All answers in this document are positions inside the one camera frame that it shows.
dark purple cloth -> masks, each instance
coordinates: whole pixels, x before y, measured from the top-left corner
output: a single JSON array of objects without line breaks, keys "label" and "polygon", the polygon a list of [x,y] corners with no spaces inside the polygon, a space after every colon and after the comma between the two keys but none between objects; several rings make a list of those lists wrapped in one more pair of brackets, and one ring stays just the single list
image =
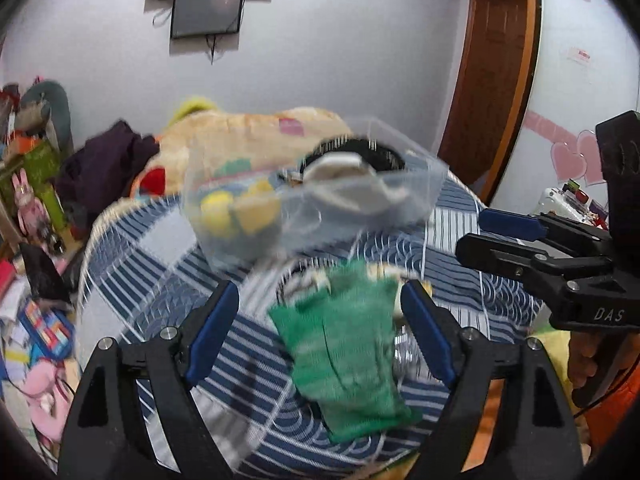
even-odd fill
[{"label": "dark purple cloth", "polygon": [[135,177],[159,151],[152,136],[143,138],[119,120],[62,163],[55,181],[60,202],[65,210],[84,210],[86,220],[75,223],[91,227],[111,203],[128,195]]}]

person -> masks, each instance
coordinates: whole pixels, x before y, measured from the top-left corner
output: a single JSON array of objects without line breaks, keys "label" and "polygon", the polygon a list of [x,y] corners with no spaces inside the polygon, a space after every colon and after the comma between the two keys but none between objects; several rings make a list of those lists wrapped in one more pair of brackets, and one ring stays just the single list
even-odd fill
[{"label": "person", "polygon": [[[569,341],[569,362],[567,376],[574,388],[581,388],[589,377],[593,377],[598,369],[593,357],[602,341],[601,333],[572,332]],[[636,363],[640,355],[640,334],[627,338],[622,349],[623,359],[620,369],[628,370]],[[591,435],[591,447],[599,450],[615,432],[620,421],[636,400],[640,392],[640,366],[633,371],[625,384],[616,392],[594,406],[584,416],[587,419]]]}]

door frame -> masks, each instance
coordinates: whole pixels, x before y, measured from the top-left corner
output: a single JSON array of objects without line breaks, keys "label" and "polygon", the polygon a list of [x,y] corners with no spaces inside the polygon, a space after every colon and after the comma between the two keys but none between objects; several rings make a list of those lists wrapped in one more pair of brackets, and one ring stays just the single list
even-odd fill
[{"label": "door frame", "polygon": [[[527,0],[526,8],[526,29],[524,37],[524,47],[522,50],[522,61],[520,70],[518,71],[518,79],[516,89],[513,94],[513,101],[507,118],[507,123],[500,138],[500,145],[491,168],[488,171],[484,185],[479,194],[480,200],[488,204],[494,197],[495,191],[500,184],[500,180],[507,163],[513,151],[515,141],[522,126],[522,119],[529,103],[529,95],[531,85],[533,83],[533,73],[536,68],[536,60],[538,58],[538,43],[540,39],[540,21],[541,21],[542,1]],[[460,70],[458,71],[458,80],[456,89],[454,90],[453,99],[451,101],[450,110],[458,108],[460,99],[462,98],[462,82],[464,81],[469,52],[471,49],[471,36],[476,17],[476,0],[469,0],[469,11],[466,19],[465,44],[462,50],[462,59],[460,60]],[[447,131],[452,127],[452,117],[449,112],[447,125],[444,129],[442,142],[438,149],[438,154],[443,150],[449,149],[450,144],[454,142],[451,136],[447,135]]]}]

human hand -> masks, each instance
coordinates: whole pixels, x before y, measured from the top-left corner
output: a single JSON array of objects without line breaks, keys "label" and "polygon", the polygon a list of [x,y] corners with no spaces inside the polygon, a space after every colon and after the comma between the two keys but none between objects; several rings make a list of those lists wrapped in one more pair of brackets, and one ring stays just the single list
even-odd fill
[{"label": "human hand", "polygon": [[[603,337],[601,333],[571,332],[567,375],[574,388],[583,387],[596,374],[598,365],[593,357]],[[631,368],[640,354],[640,334],[627,337],[622,352],[620,369]]]}]

blue gripper pad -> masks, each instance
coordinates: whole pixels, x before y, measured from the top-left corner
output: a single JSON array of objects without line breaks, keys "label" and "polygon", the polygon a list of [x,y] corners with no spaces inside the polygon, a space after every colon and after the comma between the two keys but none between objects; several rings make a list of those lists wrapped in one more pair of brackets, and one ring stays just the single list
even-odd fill
[{"label": "blue gripper pad", "polygon": [[191,386],[198,384],[211,372],[226,334],[236,318],[239,303],[238,288],[228,282],[222,296],[191,345],[190,366],[184,375],[185,380]]},{"label": "blue gripper pad", "polygon": [[534,242],[546,237],[547,229],[533,216],[485,209],[478,214],[482,231]]},{"label": "blue gripper pad", "polygon": [[[451,389],[458,379],[451,344],[445,332],[441,330],[439,320],[421,297],[426,293],[424,290],[416,290],[417,286],[422,288],[420,282],[407,282],[402,287],[400,293],[402,313],[414,333],[420,352],[432,375]],[[446,314],[457,326],[456,330],[460,330],[460,326],[450,312],[446,311]]]}]

